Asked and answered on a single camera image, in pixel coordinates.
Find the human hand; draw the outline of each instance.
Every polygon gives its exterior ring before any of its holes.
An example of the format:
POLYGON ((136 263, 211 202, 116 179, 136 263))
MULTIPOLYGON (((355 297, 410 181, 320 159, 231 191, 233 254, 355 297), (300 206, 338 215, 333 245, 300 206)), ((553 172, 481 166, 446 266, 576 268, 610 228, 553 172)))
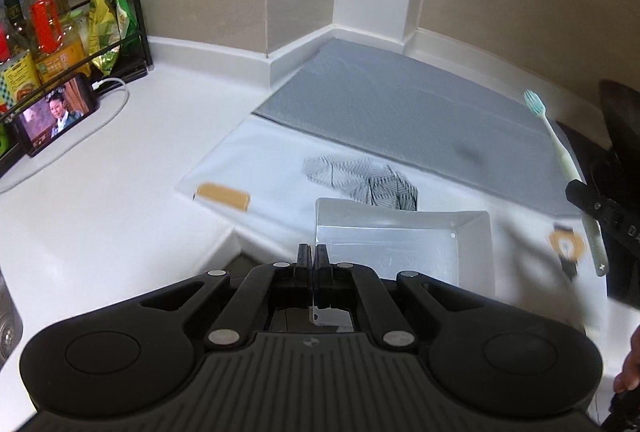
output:
POLYGON ((631 335, 631 352, 622 364, 622 372, 613 380, 613 390, 623 392, 640 385, 640 326, 631 335))

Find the white countertop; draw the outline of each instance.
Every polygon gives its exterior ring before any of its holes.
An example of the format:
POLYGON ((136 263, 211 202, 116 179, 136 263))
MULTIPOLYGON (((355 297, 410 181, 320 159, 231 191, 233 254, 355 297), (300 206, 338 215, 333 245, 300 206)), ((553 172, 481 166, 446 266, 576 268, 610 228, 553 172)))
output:
MULTIPOLYGON (((46 170, 0 196, 0 271, 24 324, 0 370, 0 431, 34 412, 20 352, 44 327, 212 269, 232 227, 176 183, 269 94, 157 65, 130 84, 124 110, 46 170)), ((49 160, 121 104, 113 93, 49 160)), ((4 180, 32 166, 21 163, 4 180)))

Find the toothbrush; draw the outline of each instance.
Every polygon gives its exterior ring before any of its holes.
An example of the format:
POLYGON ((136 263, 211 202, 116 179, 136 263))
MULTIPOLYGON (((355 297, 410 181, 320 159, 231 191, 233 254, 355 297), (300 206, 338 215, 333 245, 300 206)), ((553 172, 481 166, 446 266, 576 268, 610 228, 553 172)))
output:
MULTIPOLYGON (((546 118, 545 104, 542 103, 540 97, 533 91, 525 91, 524 101, 529 107, 531 113, 538 117, 545 124, 546 130, 551 136, 551 141, 556 149, 556 155, 560 162, 560 168, 564 174, 564 178, 569 181, 577 179, 582 181, 580 173, 575 166, 574 160, 571 158, 569 151, 562 145, 562 142, 558 139, 558 136, 551 127, 549 120, 546 118)), ((596 274, 598 276, 605 276, 609 272, 609 259, 607 258, 607 252, 604 248, 604 242, 602 242, 602 233, 600 232, 600 225, 591 216, 588 216, 584 212, 582 215, 582 225, 584 231, 587 234, 587 240, 589 241, 589 248, 591 249, 591 256, 593 257, 593 265, 596 268, 596 274)))

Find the white cable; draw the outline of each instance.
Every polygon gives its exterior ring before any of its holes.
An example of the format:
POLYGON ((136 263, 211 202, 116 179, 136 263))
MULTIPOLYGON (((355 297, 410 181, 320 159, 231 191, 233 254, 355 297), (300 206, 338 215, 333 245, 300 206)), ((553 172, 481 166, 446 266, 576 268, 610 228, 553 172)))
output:
POLYGON ((26 176, 21 177, 17 181, 14 181, 13 183, 10 183, 7 186, 0 187, 0 195, 8 192, 9 190, 13 190, 15 187, 17 187, 18 185, 20 185, 21 183, 23 183, 27 179, 35 176, 38 172, 41 172, 42 170, 44 170, 48 166, 53 165, 56 161, 58 161, 61 157, 63 157, 63 155, 65 155, 71 149, 73 149, 74 147, 76 147, 77 145, 82 143, 89 136, 91 136, 91 135, 95 134, 96 132, 98 132, 100 129, 105 127, 108 123, 111 123, 111 121, 117 115, 120 114, 120 111, 124 108, 125 105, 127 105, 127 102, 129 101, 129 89, 127 88, 127 84, 126 84, 126 82, 124 80, 121 80, 120 78, 107 77, 107 78, 104 78, 104 79, 102 79, 102 80, 100 80, 98 82, 95 82, 92 85, 92 87, 94 88, 94 91, 95 91, 95 89, 99 88, 102 84, 107 83, 107 82, 117 82, 123 87, 123 89, 115 89, 115 90, 110 91, 107 94, 105 94, 105 96, 109 96, 109 95, 113 94, 114 92, 124 92, 124 100, 123 100, 122 104, 120 105, 120 107, 118 107, 116 112, 114 112, 113 115, 106 122, 101 123, 98 127, 94 128, 91 132, 89 132, 87 135, 85 135, 84 138, 79 139, 78 141, 76 141, 72 146, 67 148, 62 154, 57 155, 55 158, 50 160, 48 163, 45 163, 43 166, 41 166, 40 168, 37 168, 36 170, 34 170, 32 172, 29 172, 26 176))

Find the phone screen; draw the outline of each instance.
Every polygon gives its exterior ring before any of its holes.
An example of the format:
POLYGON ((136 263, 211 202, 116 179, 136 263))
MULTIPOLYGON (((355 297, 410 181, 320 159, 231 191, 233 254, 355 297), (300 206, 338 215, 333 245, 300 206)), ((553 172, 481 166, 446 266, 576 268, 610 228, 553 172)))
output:
POLYGON ((96 103, 83 76, 76 75, 57 86, 18 115, 20 132, 31 141, 28 154, 36 154, 95 110, 96 103))

